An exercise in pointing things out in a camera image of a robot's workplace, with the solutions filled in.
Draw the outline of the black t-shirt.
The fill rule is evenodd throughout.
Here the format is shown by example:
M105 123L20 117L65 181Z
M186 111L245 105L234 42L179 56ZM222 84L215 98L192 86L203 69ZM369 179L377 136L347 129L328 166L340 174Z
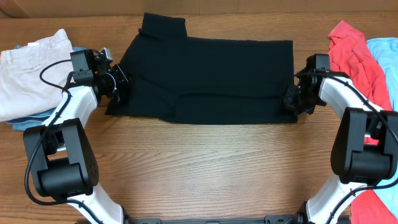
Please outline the black t-shirt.
M119 66L131 78L106 114L188 124L295 123L290 40L189 37L185 19L145 14Z

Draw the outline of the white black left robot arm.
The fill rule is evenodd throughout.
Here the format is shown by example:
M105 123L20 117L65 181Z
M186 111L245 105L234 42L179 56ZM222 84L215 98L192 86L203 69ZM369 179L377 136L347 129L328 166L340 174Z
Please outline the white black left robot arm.
M132 222L100 185L98 163L85 133L101 97L118 103L131 83L113 60L108 48L72 52L68 61L73 70L64 85L45 80L41 73L43 83L61 90L62 100L41 125L23 133L27 196L38 205L69 205L89 223Z

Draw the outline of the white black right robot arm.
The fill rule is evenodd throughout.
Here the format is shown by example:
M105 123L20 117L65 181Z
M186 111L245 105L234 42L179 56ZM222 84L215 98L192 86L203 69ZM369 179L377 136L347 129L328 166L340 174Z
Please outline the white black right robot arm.
M375 105L347 74L331 70L327 54L308 57L295 77L298 83L287 89L284 106L299 115L330 105L341 123L331 150L331 176L298 214L278 222L348 223L340 215L362 192L397 185L397 112ZM389 179L390 184L381 184Z

